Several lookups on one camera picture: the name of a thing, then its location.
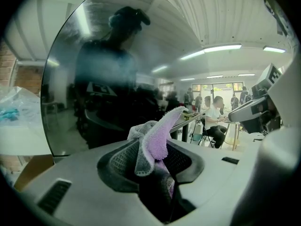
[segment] black pants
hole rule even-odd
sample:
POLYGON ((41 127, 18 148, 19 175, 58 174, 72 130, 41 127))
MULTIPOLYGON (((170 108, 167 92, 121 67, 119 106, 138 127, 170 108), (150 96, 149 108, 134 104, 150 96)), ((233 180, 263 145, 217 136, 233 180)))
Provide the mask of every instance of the black pants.
POLYGON ((232 110, 234 110, 234 109, 236 109, 236 108, 238 108, 238 105, 237 105, 237 104, 234 104, 234 105, 232 106, 232 110))
POLYGON ((201 105, 196 105, 196 111, 198 111, 198 112, 201 111, 201 105))
POLYGON ((220 148, 225 140, 225 133, 227 128, 224 126, 212 126, 209 130, 207 130, 207 134, 210 137, 213 137, 213 140, 216 141, 214 146, 215 148, 220 148))

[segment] fluorescent light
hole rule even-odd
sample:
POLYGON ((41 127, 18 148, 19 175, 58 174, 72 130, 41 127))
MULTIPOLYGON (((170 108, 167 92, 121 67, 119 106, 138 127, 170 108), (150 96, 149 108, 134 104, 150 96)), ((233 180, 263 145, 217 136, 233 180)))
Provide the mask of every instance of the fluorescent light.
POLYGON ((201 51, 199 51, 199 52, 195 52, 195 53, 193 53, 193 54, 191 54, 191 55, 187 55, 187 56, 185 56, 185 57, 181 58, 181 60, 185 60, 185 59, 193 58, 193 57, 195 57, 195 56, 199 56, 199 55, 203 55, 203 54, 204 54, 204 51, 203 51, 203 50, 201 50, 201 51))
POLYGON ((48 59, 47 60, 47 63, 50 65, 50 66, 53 66, 53 67, 58 67, 60 64, 55 61, 55 60, 51 60, 51 59, 48 59))
POLYGON ((254 76, 254 73, 240 73, 238 76, 254 76))
POLYGON ((195 80, 195 78, 190 78, 190 79, 182 79, 181 81, 192 81, 195 80))
POLYGON ((230 49, 240 49, 241 44, 234 44, 234 45, 225 45, 225 46, 217 46, 217 47, 211 47, 211 48, 205 48, 204 52, 215 52, 215 51, 221 51, 221 50, 230 50, 230 49))
POLYGON ((268 46, 263 47, 263 50, 264 51, 277 52, 277 53, 284 53, 285 52, 284 49, 273 48, 273 47, 268 47, 268 46))
POLYGON ((91 35, 83 4, 76 9, 76 14, 82 33, 84 35, 91 35))
POLYGON ((207 79, 212 79, 212 78, 220 78, 223 75, 213 75, 213 76, 207 76, 207 79))
POLYGON ((159 67, 159 68, 157 68, 157 69, 154 69, 152 72, 153 73, 155 73, 155 72, 158 72, 158 71, 160 71, 160 70, 164 70, 164 69, 166 69, 167 68, 167 66, 161 66, 161 67, 159 67))

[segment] man in white shirt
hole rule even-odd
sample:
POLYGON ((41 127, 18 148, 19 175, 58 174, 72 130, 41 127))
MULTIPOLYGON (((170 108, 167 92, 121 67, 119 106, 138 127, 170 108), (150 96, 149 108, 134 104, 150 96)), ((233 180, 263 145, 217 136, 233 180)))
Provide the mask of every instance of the man in white shirt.
POLYGON ((219 122, 226 120, 226 117, 222 116, 220 113, 220 108, 223 103, 223 98, 216 96, 212 106, 206 112, 205 130, 209 136, 213 137, 215 148, 220 148, 226 137, 225 133, 227 129, 218 124, 219 122))

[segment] brick wall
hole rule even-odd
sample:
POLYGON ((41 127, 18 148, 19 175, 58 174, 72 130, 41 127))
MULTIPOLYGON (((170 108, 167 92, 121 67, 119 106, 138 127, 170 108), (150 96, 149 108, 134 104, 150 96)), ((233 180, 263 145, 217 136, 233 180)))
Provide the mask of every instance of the brick wall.
MULTIPOLYGON (((15 63, 15 56, 8 49, 4 41, 0 42, 0 84, 9 85, 12 69, 15 63)), ((36 66, 16 66, 14 86, 28 89, 38 95, 41 87, 43 74, 42 67, 36 66)), ((19 171, 22 164, 28 162, 30 156, 10 156, 0 155, 0 164, 11 171, 19 171)))
POLYGON ((0 42, 0 84, 7 86, 12 68, 15 63, 15 56, 8 49, 4 41, 0 42))
POLYGON ((23 87, 38 95, 41 89, 43 67, 19 66, 14 85, 23 87))

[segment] ceiling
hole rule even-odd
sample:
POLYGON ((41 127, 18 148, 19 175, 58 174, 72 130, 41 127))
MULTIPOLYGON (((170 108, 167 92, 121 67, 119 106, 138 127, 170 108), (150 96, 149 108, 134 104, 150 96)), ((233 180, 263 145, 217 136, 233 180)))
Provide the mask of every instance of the ceiling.
MULTIPOLYGON (((57 33, 82 1, 27 0, 8 25, 5 41, 20 61, 43 64, 57 33)), ((167 65, 152 76, 201 79, 221 72, 235 76, 239 71, 260 73, 270 63, 281 67, 292 58, 289 41, 278 34, 276 20, 263 0, 88 0, 84 8, 90 37, 103 37, 109 30, 109 16, 124 6, 142 9, 151 20, 151 25, 143 26, 125 46, 140 73, 149 75, 153 68, 167 65), (232 43, 240 43, 242 48, 179 60, 205 47, 232 43), (262 48, 266 45, 287 52, 265 52, 262 48)), ((76 14, 61 35, 78 43, 87 38, 76 14)))

